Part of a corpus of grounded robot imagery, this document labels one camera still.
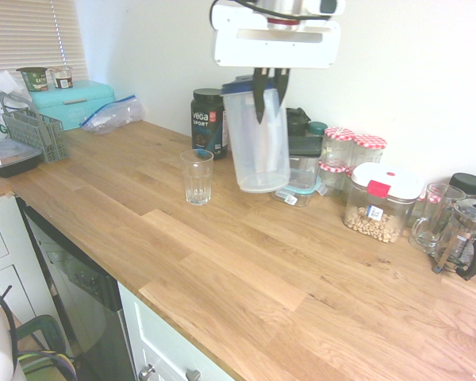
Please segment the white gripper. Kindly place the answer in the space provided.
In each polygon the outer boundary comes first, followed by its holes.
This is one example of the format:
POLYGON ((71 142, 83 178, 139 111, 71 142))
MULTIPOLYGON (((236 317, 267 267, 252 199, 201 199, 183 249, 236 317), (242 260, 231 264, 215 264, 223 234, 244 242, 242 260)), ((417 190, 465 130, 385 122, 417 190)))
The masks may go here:
POLYGON ((217 1, 211 5, 216 32, 214 60, 223 67, 255 67, 252 93, 259 124, 263 94, 274 70, 282 104, 290 68, 327 68, 336 60, 340 1, 217 1))

